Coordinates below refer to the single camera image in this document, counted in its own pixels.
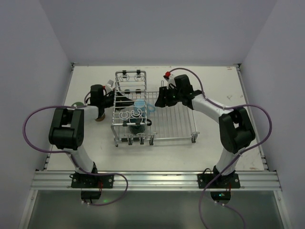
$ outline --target wire rack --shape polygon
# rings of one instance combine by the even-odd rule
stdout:
[[[148,92],[145,71],[116,72],[115,99],[112,116],[112,131],[115,145],[127,142],[144,144],[149,140],[153,145],[158,140],[191,139],[194,143],[198,137],[193,111],[181,103],[172,107],[156,107],[150,112],[148,105],[154,105],[159,92]],[[130,101],[119,101],[126,97]],[[135,109],[134,102],[141,99],[144,108]],[[135,133],[131,128],[138,127]]]

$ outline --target blue cup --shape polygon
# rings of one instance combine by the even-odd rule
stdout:
[[[152,104],[149,104],[149,103],[146,103],[147,104],[147,114],[149,114],[150,112],[155,112],[156,108],[154,105]],[[143,99],[137,99],[135,102],[134,102],[134,112],[135,113],[138,113],[139,110],[142,111],[143,115],[142,117],[145,117],[145,100]]]

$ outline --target table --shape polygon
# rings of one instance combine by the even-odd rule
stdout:
[[[114,80],[119,70],[141,69],[147,72],[148,91],[158,91],[163,75],[174,66],[75,66],[65,100],[65,105],[82,102],[94,84],[106,84]],[[245,97],[235,67],[187,67],[197,73],[203,82],[209,98],[228,106],[244,104]],[[194,90],[200,89],[197,79],[190,73],[178,70],[175,75],[187,74]],[[94,120],[85,123],[84,147],[89,157],[101,171],[203,171],[213,168],[218,162],[222,145],[219,127],[204,114],[194,111],[197,130],[200,132],[196,143],[191,140],[155,142],[150,146],[127,143],[115,147],[111,131],[112,109],[105,111],[102,122]],[[53,154],[48,171],[74,170],[66,155]],[[258,148],[246,152],[238,161],[237,171],[261,171],[264,165]]]

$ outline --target purple cable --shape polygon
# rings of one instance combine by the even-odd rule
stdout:
[[[190,73],[192,73],[197,79],[198,79],[198,81],[199,81],[199,84],[200,84],[200,87],[201,87],[201,91],[202,91],[202,95],[203,95],[203,97],[209,102],[209,103],[211,103],[211,104],[213,104],[214,106],[216,106],[216,107],[218,107],[218,108],[220,108],[220,109],[224,109],[224,110],[231,110],[231,109],[235,109],[235,108],[239,108],[239,107],[245,107],[245,106],[249,106],[249,107],[255,107],[255,108],[258,108],[258,109],[260,109],[260,110],[262,110],[264,113],[265,113],[265,115],[267,116],[267,118],[268,118],[268,121],[269,121],[269,131],[268,131],[268,134],[266,135],[266,137],[261,141],[261,142],[259,142],[259,143],[257,143],[257,144],[255,144],[255,145],[253,145],[253,146],[251,146],[251,147],[249,147],[249,148],[247,148],[247,149],[245,149],[245,150],[243,150],[243,151],[241,151],[240,153],[239,153],[239,155],[237,155],[217,176],[215,176],[205,187],[204,187],[204,189],[203,189],[203,191],[202,191],[202,193],[201,193],[201,195],[200,195],[200,198],[199,198],[199,205],[198,205],[198,209],[199,209],[199,215],[200,215],[200,219],[201,219],[201,222],[204,224],[204,226],[207,228],[207,229],[209,229],[209,227],[208,227],[208,225],[206,224],[206,222],[204,221],[204,218],[203,218],[203,216],[202,216],[202,211],[201,211],[201,202],[202,202],[202,199],[203,199],[203,197],[204,197],[204,194],[205,194],[205,191],[207,190],[207,188],[219,177],[219,176],[221,176],[221,174],[223,173],[223,172],[225,172],[236,160],[238,160],[239,159],[239,157],[243,154],[243,153],[245,153],[245,152],[247,152],[247,151],[249,151],[250,149],[253,149],[253,148],[255,148],[255,147],[257,147],[257,146],[260,146],[261,144],[263,144],[269,137],[270,137],[270,135],[271,135],[271,132],[272,132],[272,120],[271,120],[271,117],[270,117],[270,115],[269,115],[269,113],[264,109],[264,108],[262,108],[262,107],[260,107],[260,106],[258,106],[258,105],[254,105],[254,104],[244,104],[244,105],[238,105],[238,106],[232,106],[232,107],[222,107],[222,106],[220,106],[220,105],[218,105],[218,104],[216,104],[216,103],[214,103],[213,101],[211,101],[210,99],[208,99],[208,98],[206,98],[205,97],[205,93],[204,93],[204,90],[203,90],[203,85],[202,85],[202,83],[201,83],[201,80],[200,80],[200,78],[199,78],[199,76],[196,74],[196,73],[194,73],[193,71],[191,71],[191,70],[189,70],[189,69],[187,69],[187,68],[174,68],[174,69],[172,69],[172,70],[170,70],[169,72],[171,73],[171,72],[173,72],[173,71],[175,71],[175,70],[185,70],[185,71],[188,71],[188,72],[190,72]],[[239,216],[240,216],[240,218],[242,219],[242,221],[243,221],[243,228],[245,229],[246,228],[246,221],[245,221],[245,219],[244,219],[244,217],[242,216],[242,214],[241,213],[239,213],[235,208],[233,208],[233,207],[230,207],[230,206],[228,206],[228,205],[225,205],[225,207],[226,208],[228,208],[228,209],[231,209],[232,211],[234,211],[235,213],[237,213]]]
[[[88,93],[86,94],[85,98],[84,98],[84,104],[85,104],[85,105],[86,105],[86,100],[87,100],[88,95],[90,95],[90,92],[88,92]]]
[[[51,108],[70,108],[70,109],[75,109],[76,107],[71,107],[71,106],[46,106],[46,107],[42,107],[36,111],[33,111],[32,113],[29,114],[29,116],[27,116],[27,118],[25,119],[23,125],[22,125],[22,135],[23,135],[23,138],[25,140],[25,142],[30,146],[32,147],[33,149],[37,150],[37,151],[40,151],[40,152],[43,152],[43,153],[48,153],[48,154],[59,154],[59,153],[66,153],[68,156],[71,156],[71,160],[73,162],[73,164],[75,165],[76,168],[78,168],[80,171],[82,171],[83,173],[86,173],[88,175],[92,175],[92,176],[109,176],[109,175],[118,175],[118,176],[121,176],[125,179],[126,181],[126,189],[124,190],[123,194],[121,196],[119,196],[118,198],[116,198],[115,200],[113,201],[110,201],[108,203],[104,203],[104,204],[93,204],[93,203],[89,203],[89,205],[93,205],[93,206],[105,206],[105,205],[109,205],[109,204],[112,204],[120,199],[122,199],[126,193],[127,193],[127,189],[128,189],[128,180],[127,178],[123,175],[123,174],[120,174],[120,173],[103,173],[103,174],[95,174],[95,173],[90,173],[90,172],[87,172],[85,171],[84,169],[80,168],[79,165],[77,164],[77,162],[75,161],[75,159],[73,158],[73,155],[68,152],[68,151],[65,151],[65,150],[60,150],[60,151],[51,151],[51,150],[45,150],[45,149],[40,149],[38,148],[37,146],[34,146],[28,139],[27,137],[27,134],[26,134],[26,125],[29,121],[29,119],[34,115],[36,114],[37,112],[39,111],[43,111],[43,110],[47,110],[47,109],[51,109]]]

